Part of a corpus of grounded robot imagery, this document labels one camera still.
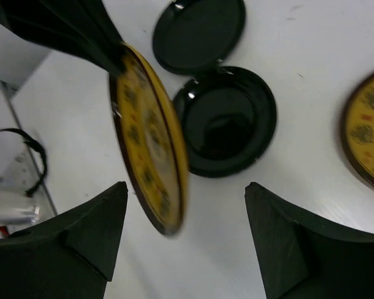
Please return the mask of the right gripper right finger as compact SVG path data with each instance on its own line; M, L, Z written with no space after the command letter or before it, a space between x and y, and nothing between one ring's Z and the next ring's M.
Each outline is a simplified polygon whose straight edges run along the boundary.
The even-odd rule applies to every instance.
M245 202L267 298L374 298L374 234L285 201L258 183Z

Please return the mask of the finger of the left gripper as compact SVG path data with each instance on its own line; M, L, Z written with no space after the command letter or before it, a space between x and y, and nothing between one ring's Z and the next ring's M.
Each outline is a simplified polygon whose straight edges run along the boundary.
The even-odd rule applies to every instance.
M124 71L122 38L102 1L0 1L0 25L29 42Z

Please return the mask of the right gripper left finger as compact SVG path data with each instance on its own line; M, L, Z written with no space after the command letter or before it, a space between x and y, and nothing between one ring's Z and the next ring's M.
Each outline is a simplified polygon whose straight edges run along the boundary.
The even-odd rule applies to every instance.
M113 278L128 188L0 239L0 298L103 298Z

